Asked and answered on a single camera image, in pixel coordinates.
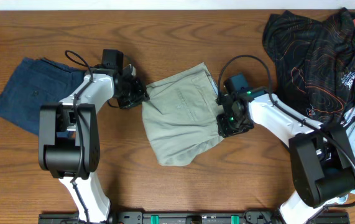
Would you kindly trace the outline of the khaki cargo shorts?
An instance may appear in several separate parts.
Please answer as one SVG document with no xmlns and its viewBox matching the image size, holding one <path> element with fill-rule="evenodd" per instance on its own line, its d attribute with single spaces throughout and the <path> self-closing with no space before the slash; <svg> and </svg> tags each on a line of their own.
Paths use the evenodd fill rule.
<svg viewBox="0 0 355 224">
<path fill-rule="evenodd" d="M 147 139 L 162 166 L 187 166 L 219 144 L 217 86 L 207 66 L 195 67 L 147 85 L 142 104 Z"/>
</svg>

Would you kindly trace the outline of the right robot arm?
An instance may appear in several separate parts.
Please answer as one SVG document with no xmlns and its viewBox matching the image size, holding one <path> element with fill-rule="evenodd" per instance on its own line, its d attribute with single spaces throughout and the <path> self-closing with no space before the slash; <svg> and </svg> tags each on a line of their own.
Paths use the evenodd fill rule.
<svg viewBox="0 0 355 224">
<path fill-rule="evenodd" d="M 276 211 L 247 210 L 232 223 L 349 223 L 340 197 L 355 189 L 355 160 L 339 126 L 307 119 L 263 89 L 233 91 L 217 99 L 219 135 L 227 138 L 263 126 L 288 149 L 294 193 Z"/>
</svg>

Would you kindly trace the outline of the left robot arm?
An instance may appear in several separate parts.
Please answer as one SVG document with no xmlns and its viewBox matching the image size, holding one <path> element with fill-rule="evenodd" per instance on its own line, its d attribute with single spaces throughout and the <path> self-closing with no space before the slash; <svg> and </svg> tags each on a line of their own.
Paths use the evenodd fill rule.
<svg viewBox="0 0 355 224">
<path fill-rule="evenodd" d="M 149 99 L 136 68 L 91 68 L 82 84 L 40 109 L 39 164 L 69 191 L 76 213 L 39 215 L 39 223 L 111 223 L 111 201 L 96 170 L 100 159 L 97 114 L 111 98 L 120 109 Z"/>
</svg>

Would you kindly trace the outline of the folded navy blue shorts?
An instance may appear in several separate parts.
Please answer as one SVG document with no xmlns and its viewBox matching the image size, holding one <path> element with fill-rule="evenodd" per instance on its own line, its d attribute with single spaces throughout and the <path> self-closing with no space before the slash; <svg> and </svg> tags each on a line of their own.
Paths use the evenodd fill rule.
<svg viewBox="0 0 355 224">
<path fill-rule="evenodd" d="M 85 71 L 46 58 L 24 58 L 0 94 L 0 117 L 39 134 L 40 107 L 68 97 Z"/>
</svg>

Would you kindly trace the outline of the black patterned shirt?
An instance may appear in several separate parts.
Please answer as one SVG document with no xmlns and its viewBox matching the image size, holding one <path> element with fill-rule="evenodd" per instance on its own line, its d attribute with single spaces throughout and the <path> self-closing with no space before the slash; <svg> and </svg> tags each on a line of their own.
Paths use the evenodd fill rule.
<svg viewBox="0 0 355 224">
<path fill-rule="evenodd" d="M 275 63 L 278 98 L 326 125 L 350 125 L 355 115 L 355 12 L 324 21 L 285 11 L 271 14 L 262 44 Z"/>
</svg>

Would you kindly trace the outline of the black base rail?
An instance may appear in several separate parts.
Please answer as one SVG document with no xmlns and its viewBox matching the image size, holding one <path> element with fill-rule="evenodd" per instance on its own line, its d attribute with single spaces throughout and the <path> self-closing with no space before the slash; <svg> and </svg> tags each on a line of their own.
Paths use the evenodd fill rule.
<svg viewBox="0 0 355 224">
<path fill-rule="evenodd" d="M 41 214 L 39 224 L 86 223 L 80 220 L 78 213 Z M 276 212 L 249 210 L 244 213 L 142 213 L 119 212 L 108 220 L 90 223 L 112 224 L 267 224 L 285 223 Z M 350 224 L 347 212 L 326 212 L 312 221 L 314 224 Z"/>
</svg>

